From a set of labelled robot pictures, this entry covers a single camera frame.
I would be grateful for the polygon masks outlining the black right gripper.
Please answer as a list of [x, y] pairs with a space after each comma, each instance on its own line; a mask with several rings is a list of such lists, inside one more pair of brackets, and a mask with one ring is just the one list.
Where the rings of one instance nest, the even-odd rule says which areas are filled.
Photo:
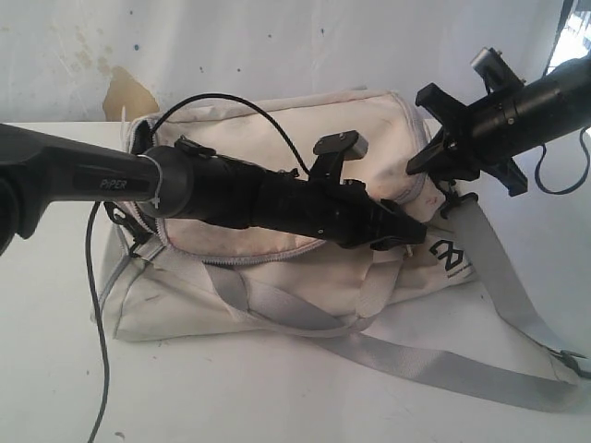
[[430, 83], [416, 95], [416, 105], [425, 108], [440, 130], [408, 161], [409, 175], [428, 174], [435, 181], [475, 181], [481, 173], [500, 181], [511, 197], [528, 189], [525, 174], [513, 160], [510, 120], [514, 107], [505, 109], [509, 96], [493, 92], [471, 105], [464, 105]]

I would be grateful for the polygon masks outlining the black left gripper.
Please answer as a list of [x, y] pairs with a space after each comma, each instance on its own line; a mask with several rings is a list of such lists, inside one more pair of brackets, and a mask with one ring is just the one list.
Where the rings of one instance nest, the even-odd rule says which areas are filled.
[[316, 184], [277, 178], [259, 188], [258, 226], [334, 242], [344, 248], [369, 245], [371, 249], [393, 249], [423, 243], [425, 224], [392, 200], [381, 199], [378, 205], [379, 224], [372, 218], [377, 207], [368, 198], [334, 197]]

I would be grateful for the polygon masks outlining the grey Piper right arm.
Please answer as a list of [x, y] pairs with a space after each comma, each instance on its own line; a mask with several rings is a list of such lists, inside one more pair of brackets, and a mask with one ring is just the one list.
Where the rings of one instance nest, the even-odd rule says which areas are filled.
[[520, 79], [465, 105], [436, 84], [416, 95], [439, 123], [436, 136], [406, 165], [432, 181], [474, 181], [482, 173], [512, 197], [527, 190], [514, 156], [590, 125], [590, 59], [572, 59], [530, 83]]

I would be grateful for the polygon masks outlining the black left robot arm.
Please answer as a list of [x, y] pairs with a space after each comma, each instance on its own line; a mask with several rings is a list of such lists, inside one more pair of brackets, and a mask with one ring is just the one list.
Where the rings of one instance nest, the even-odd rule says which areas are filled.
[[1, 244], [29, 238], [56, 201], [134, 202], [152, 218], [231, 229], [259, 227], [382, 251], [418, 245], [426, 226], [396, 203], [341, 177], [361, 142], [355, 131], [322, 138], [307, 179], [223, 156], [188, 138], [141, 155], [25, 128], [1, 128]]

